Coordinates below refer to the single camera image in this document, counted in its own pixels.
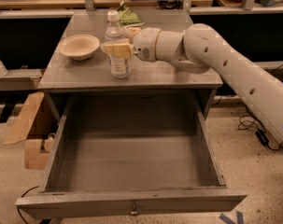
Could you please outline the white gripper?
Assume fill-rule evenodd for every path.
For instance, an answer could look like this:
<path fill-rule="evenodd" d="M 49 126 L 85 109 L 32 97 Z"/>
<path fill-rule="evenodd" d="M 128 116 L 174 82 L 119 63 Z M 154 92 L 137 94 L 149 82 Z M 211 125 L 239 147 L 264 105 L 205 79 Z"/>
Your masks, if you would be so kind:
<path fill-rule="evenodd" d="M 119 58 L 129 59 L 134 56 L 134 48 L 137 57 L 141 61 L 156 62 L 156 42 L 158 40 L 160 28 L 127 27 L 126 32 L 129 38 L 133 39 L 133 44 L 128 42 L 114 43 L 105 42 L 100 45 L 101 51 L 108 55 L 117 56 Z"/>

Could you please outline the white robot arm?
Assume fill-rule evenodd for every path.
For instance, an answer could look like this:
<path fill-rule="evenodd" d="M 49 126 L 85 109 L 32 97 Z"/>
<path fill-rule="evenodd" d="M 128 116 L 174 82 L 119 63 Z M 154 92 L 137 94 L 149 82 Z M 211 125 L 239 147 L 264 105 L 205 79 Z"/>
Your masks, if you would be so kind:
<path fill-rule="evenodd" d="M 243 56 L 212 27 L 196 23 L 183 32 L 145 28 L 132 38 L 101 44 L 108 55 L 163 61 L 191 73 L 214 69 L 283 146 L 283 83 Z"/>

